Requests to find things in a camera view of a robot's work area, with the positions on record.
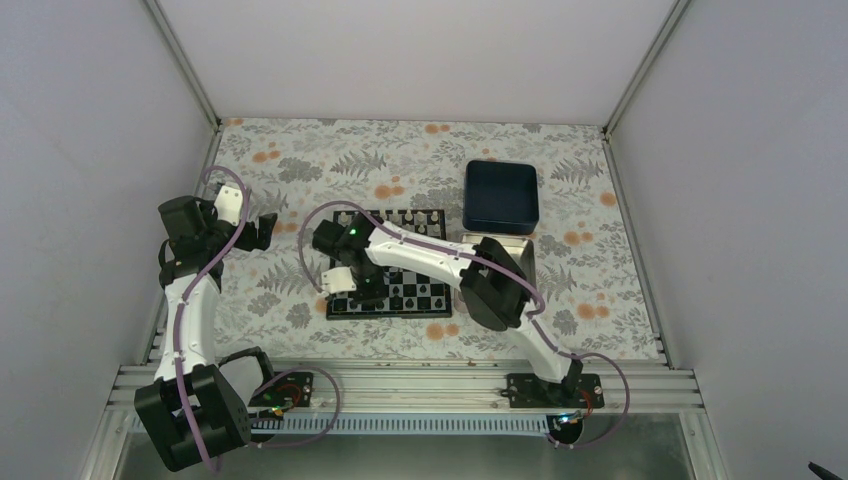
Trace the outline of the black chess piece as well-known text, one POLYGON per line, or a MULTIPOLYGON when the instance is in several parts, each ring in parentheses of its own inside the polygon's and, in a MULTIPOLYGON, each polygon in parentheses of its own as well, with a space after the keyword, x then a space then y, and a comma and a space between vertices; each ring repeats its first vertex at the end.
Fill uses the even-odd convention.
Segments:
POLYGON ((394 296, 389 299, 389 308, 391 311, 402 311, 404 308, 403 298, 394 296))

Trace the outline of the black white chessboard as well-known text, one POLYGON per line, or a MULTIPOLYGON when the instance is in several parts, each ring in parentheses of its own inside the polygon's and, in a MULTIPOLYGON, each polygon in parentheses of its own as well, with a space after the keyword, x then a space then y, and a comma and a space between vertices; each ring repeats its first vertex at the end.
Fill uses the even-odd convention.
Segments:
MULTIPOLYGON (((379 210, 370 214, 376 218, 379 210)), ((421 273, 397 267, 384 269, 388 297, 376 306, 362 308, 356 305, 349 293, 338 293, 328 297, 326 318, 337 320, 374 320, 379 318, 449 318, 452 316, 450 287, 421 273), (402 311, 391 311, 389 299, 403 298, 402 311)))

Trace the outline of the metal tin tray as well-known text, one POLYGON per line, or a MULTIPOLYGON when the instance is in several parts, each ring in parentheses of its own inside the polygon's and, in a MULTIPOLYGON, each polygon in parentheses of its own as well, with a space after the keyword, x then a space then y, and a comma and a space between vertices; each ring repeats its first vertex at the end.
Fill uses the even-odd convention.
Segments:
POLYGON ((535 247, 533 241, 526 237, 501 235, 493 233, 464 232, 462 243, 479 244, 483 237, 489 237, 499 242, 504 250, 513 258, 526 274, 527 281, 536 286, 535 247))

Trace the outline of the dark blue tin lid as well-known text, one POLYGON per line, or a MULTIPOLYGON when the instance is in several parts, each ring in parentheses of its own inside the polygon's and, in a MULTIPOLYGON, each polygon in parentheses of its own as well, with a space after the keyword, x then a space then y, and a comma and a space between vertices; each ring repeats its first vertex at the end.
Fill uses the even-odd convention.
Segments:
POLYGON ((536 169, 471 160, 466 165, 462 224, 467 230, 529 235, 540 219, 536 169))

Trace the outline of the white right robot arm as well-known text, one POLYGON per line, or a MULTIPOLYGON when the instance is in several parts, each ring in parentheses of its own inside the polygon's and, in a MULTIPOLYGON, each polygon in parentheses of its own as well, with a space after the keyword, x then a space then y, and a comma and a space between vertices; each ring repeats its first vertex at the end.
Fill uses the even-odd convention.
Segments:
POLYGON ((359 305, 377 304, 391 295, 385 269, 428 276, 459 291, 476 323, 504 333, 526 355, 549 404, 565 407, 578 397, 580 359, 540 322, 543 297, 496 240, 448 242, 360 212, 348 225, 322 221, 311 245, 338 264, 322 275, 321 293, 345 292, 359 305))

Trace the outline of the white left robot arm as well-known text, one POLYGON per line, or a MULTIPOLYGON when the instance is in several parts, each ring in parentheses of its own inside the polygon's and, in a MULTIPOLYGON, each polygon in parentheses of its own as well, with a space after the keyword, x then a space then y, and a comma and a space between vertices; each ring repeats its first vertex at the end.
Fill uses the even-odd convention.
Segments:
POLYGON ((167 301, 162 357, 151 384, 135 392, 134 408, 165 467, 178 472, 251 439, 248 404, 270 402, 278 377, 258 347, 216 359, 213 323, 224 256, 233 248, 266 250, 277 220, 246 219, 249 199, 223 189, 214 200, 181 196, 162 203, 167 237, 157 260, 167 301))

